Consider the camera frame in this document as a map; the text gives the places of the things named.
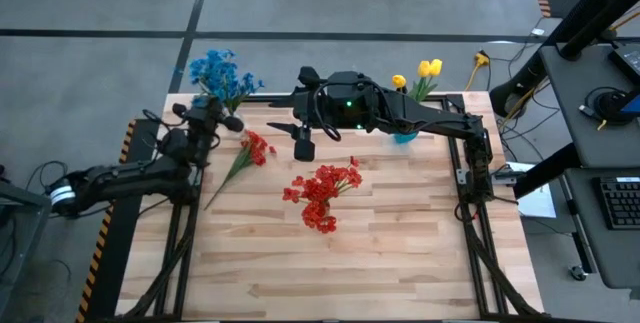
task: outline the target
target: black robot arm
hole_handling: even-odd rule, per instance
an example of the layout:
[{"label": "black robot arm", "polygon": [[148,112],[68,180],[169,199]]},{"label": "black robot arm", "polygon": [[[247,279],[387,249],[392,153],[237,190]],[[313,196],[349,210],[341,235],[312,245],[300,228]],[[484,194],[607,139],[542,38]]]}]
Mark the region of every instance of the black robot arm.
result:
[{"label": "black robot arm", "polygon": [[388,134],[429,132],[464,140],[469,172],[462,198],[482,203],[493,196],[489,176],[493,155],[482,117],[425,107],[403,93],[380,87],[362,73],[336,72],[320,79],[313,68],[303,67],[298,78],[304,87],[296,87],[289,99],[273,106],[293,106],[293,116],[302,125],[268,123],[296,140],[296,159],[314,159],[311,128],[323,129],[336,141],[341,139],[338,128],[367,133],[379,129]]},{"label": "black robot arm", "polygon": [[52,212],[74,217],[102,201],[159,193],[174,204],[188,205],[197,197],[196,188],[189,182],[191,166],[202,169],[215,140],[218,124],[233,131],[241,131],[240,120],[225,116],[217,99],[208,100],[203,107],[175,104],[173,112],[187,123],[187,128],[171,128],[160,118],[145,112],[148,118],[171,128],[157,145],[162,157],[134,163],[96,166],[71,172],[47,189]]}]

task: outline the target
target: desk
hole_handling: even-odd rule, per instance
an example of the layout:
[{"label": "desk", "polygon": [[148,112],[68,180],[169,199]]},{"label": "desk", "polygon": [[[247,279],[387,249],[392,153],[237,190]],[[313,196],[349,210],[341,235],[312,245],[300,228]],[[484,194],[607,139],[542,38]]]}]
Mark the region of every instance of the desk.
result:
[{"label": "desk", "polygon": [[578,111],[594,88],[633,89],[633,84],[609,61],[607,55],[611,51],[609,46],[591,46],[582,51],[580,59],[568,61],[555,47],[539,50],[572,142],[532,168],[530,175],[518,181],[514,192],[517,197],[523,196],[564,175],[573,196],[573,213],[589,239],[588,245],[581,245],[594,253],[603,282],[610,288],[635,288],[640,287],[640,231],[607,229],[591,179],[617,174],[640,176],[640,127],[634,121],[597,131],[597,122]]},{"label": "desk", "polygon": [[[191,98],[170,95],[163,119],[176,123],[172,104]],[[484,115],[492,167],[501,166],[488,95],[464,93],[464,99],[467,111]],[[278,154],[241,172],[198,214],[184,319],[478,317],[463,229],[453,216],[457,195],[445,137],[421,133],[398,147],[380,132],[345,131],[341,143],[315,134],[316,160],[303,163],[293,159],[290,137],[266,125],[293,122],[289,109],[245,103],[240,113]],[[201,207],[239,151],[237,139],[224,129],[219,133],[223,139],[204,173]],[[282,201],[282,189],[296,175],[310,175],[321,164],[346,164],[350,155],[362,161],[363,185],[335,200],[337,232],[311,231],[301,222],[302,207]],[[495,193],[512,197],[506,187]],[[141,208],[158,200],[145,197]],[[494,201],[487,208],[500,266],[542,310],[517,207]],[[160,206],[138,221],[116,313],[130,309],[159,271],[170,212],[169,205]]]}]

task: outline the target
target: blue vase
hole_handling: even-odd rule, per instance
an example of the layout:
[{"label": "blue vase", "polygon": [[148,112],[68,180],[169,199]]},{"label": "blue vase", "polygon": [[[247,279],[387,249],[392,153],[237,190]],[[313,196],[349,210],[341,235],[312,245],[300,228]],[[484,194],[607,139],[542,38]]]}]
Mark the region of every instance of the blue vase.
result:
[{"label": "blue vase", "polygon": [[418,132],[411,134],[394,134],[393,139],[395,139],[398,144],[405,144],[411,142],[417,136]]}]

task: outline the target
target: white paper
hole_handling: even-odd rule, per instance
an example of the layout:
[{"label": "white paper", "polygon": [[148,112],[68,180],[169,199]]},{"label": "white paper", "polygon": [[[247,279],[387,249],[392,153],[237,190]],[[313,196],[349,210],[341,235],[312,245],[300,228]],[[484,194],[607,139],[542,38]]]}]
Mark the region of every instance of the white paper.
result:
[{"label": "white paper", "polygon": [[[509,164],[515,172],[526,172],[534,166],[534,164],[526,163],[507,162],[507,164]],[[553,199],[551,199],[549,185],[545,184],[518,199],[518,210],[520,214],[528,217],[555,218],[556,210],[553,206]]]}]

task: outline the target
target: yellow tulip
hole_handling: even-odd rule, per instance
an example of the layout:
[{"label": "yellow tulip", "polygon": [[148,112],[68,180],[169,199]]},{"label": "yellow tulip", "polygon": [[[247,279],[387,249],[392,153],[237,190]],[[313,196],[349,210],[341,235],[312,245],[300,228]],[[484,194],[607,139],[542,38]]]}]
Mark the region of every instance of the yellow tulip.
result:
[{"label": "yellow tulip", "polygon": [[418,66],[418,77],[428,77],[429,76],[429,61],[422,61]]},{"label": "yellow tulip", "polygon": [[437,77],[440,75],[440,72],[442,71],[442,61],[440,59],[434,59],[431,61],[431,64],[429,65],[429,74]]},{"label": "yellow tulip", "polygon": [[407,80],[401,75],[394,75],[391,77],[391,82],[396,88],[402,88],[407,84]]}]

